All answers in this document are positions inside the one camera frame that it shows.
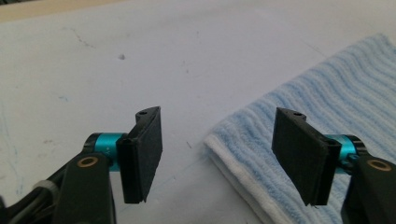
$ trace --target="blue striped towel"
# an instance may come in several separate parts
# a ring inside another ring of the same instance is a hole
[[[358,136],[396,163],[396,48],[374,35],[232,114],[205,139],[209,155],[264,223],[341,223],[348,175],[326,206],[304,206],[271,149],[276,107],[307,115],[321,133]]]

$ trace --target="black rubber pad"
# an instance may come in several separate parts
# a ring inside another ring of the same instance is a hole
[[[305,205],[325,205],[341,145],[305,121],[299,112],[278,108],[272,150]]]
[[[163,153],[161,109],[148,108],[135,115],[136,125],[117,141],[124,201],[146,201]]]

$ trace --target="brass insert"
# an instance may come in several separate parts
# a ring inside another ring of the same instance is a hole
[[[386,172],[388,172],[388,171],[390,171],[390,170],[392,169],[392,168],[389,166],[389,164],[387,164],[387,163],[385,163],[385,162],[382,162],[382,161],[378,161],[378,160],[368,160],[367,163],[368,163],[371,167],[373,167],[373,168],[375,168],[375,169],[377,169],[377,170],[380,170],[380,171],[386,171]]]
[[[85,168],[95,165],[99,160],[96,157],[86,157],[78,161],[77,166]]]

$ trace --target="white tabletop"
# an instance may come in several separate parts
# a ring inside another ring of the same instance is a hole
[[[340,49],[396,40],[392,0],[132,0],[0,23],[0,194],[12,205],[96,132],[160,105],[163,156],[119,223],[260,223],[205,154],[232,114]]]

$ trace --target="terry cloth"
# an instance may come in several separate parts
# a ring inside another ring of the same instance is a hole
[[[374,35],[342,50],[218,124],[209,155],[264,223],[341,223],[350,177],[335,175],[326,206],[305,206],[271,144],[276,108],[307,115],[324,134],[358,136],[396,163],[396,48]]]

